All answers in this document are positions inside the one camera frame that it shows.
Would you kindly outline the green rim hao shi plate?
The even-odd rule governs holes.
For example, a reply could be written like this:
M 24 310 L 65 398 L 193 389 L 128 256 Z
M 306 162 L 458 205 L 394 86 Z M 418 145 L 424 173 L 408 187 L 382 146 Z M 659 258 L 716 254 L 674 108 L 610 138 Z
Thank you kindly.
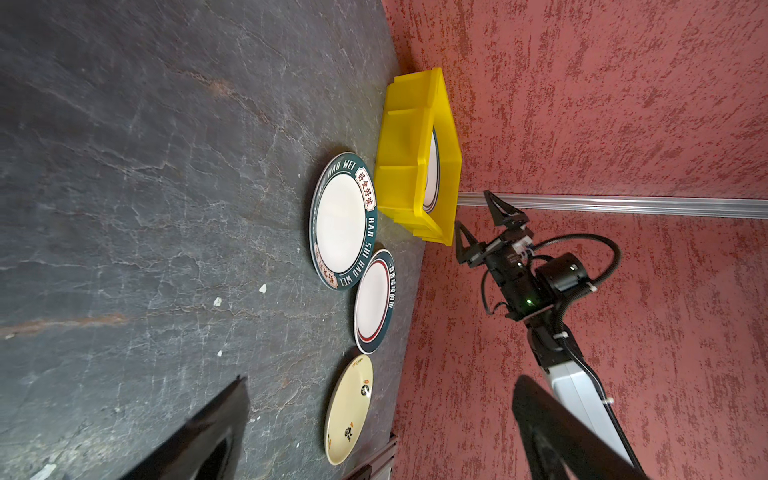
M 352 152 L 336 155 L 316 184 L 309 219 L 311 259 L 327 288 L 348 290 L 362 279 L 377 230 L 377 198 L 367 165 Z

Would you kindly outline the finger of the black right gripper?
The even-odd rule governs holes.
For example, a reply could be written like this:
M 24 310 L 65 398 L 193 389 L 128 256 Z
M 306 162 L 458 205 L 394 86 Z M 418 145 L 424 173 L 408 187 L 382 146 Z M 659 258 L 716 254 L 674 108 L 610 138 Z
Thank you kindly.
M 478 267 L 485 263 L 487 243 L 478 241 L 474 235 L 458 220 L 455 221 L 455 251 L 459 264 Z
M 524 228 L 528 223 L 528 216 L 520 209 L 503 201 L 490 190 L 483 192 L 489 212 L 496 226 L 506 229 Z

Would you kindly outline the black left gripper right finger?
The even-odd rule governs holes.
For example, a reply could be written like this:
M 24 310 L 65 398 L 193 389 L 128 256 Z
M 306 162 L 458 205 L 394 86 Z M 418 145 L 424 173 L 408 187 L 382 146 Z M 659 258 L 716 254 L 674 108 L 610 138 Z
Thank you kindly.
M 515 383 L 512 412 L 534 479 L 646 477 L 526 375 Z

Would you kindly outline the white plate clover emblem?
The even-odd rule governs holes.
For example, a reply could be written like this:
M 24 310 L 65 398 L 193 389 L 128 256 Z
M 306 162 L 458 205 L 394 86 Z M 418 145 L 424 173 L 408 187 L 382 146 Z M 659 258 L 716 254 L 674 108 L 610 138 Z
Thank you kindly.
M 440 154 L 436 129 L 432 129 L 429 156 L 427 162 L 427 178 L 424 191 L 423 208 L 426 213 L 431 213 L 438 201 L 440 188 Z

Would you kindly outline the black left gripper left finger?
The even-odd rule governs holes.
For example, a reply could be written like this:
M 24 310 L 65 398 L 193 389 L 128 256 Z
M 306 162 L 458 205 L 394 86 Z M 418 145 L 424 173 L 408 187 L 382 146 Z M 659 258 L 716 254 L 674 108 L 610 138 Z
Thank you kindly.
M 233 479 L 250 411 L 247 378 L 237 377 L 125 479 Z

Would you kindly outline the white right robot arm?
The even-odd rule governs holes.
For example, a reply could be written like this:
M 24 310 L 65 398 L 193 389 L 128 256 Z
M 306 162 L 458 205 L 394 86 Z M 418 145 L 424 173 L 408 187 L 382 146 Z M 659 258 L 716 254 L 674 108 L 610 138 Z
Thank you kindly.
M 613 401 L 565 323 L 567 310 L 596 292 L 618 269 L 622 252 L 613 240 L 592 233 L 567 234 L 534 243 L 529 218 L 489 190 L 483 193 L 495 225 L 502 228 L 490 242 L 481 242 L 461 223 L 455 224 L 456 258 L 471 268 L 484 267 L 503 296 L 506 316 L 526 326 L 527 339 L 555 398 L 636 471 L 642 466 L 612 409 Z M 558 257 L 543 249 L 562 242 L 585 240 L 607 246 L 608 266 L 591 277 L 572 253 Z

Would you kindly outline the cream yellow plate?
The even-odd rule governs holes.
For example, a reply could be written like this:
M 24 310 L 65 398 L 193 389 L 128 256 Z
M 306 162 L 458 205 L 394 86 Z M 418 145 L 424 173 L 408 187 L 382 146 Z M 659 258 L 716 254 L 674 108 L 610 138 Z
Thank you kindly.
M 361 436 L 373 394 L 374 369 L 369 356 L 359 355 L 343 371 L 328 406 L 324 449 L 328 462 L 342 464 Z

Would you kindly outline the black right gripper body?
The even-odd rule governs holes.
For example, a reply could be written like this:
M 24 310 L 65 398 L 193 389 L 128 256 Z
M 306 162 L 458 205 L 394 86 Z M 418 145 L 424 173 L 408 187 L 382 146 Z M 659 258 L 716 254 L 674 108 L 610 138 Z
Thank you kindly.
M 507 317 L 525 321 L 554 310 L 568 298 L 591 291 L 588 273 L 574 255 L 518 256 L 510 240 L 498 238 L 487 246 L 484 263 L 504 297 Z

